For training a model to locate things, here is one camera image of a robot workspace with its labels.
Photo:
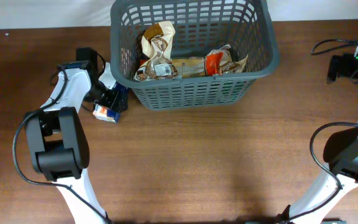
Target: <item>gray plastic basket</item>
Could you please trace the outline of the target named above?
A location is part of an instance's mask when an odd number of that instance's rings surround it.
[[[234,61],[249,56],[244,73],[135,82],[142,34],[160,21],[171,21],[176,30],[171,58],[205,56],[230,44]],[[116,0],[110,41],[114,78],[152,110],[235,103],[279,63],[266,0]]]

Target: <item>wood grain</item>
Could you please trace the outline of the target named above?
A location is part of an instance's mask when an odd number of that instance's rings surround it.
[[[274,28],[279,68],[232,106],[155,112],[131,94],[119,124],[81,111],[91,148],[89,176],[113,220],[275,216],[307,190],[320,172],[308,151],[313,131],[358,120],[358,86],[341,79],[327,85],[332,54],[309,52],[323,39],[357,38],[358,21],[275,22]],[[109,28],[0,30],[0,223],[73,223],[57,189],[20,179],[11,146],[24,113],[50,95],[56,65],[73,60],[84,46],[109,59]],[[317,138],[318,155],[337,130]],[[31,168],[24,135],[18,156],[29,177],[43,180]],[[328,217],[358,223],[358,189]]]

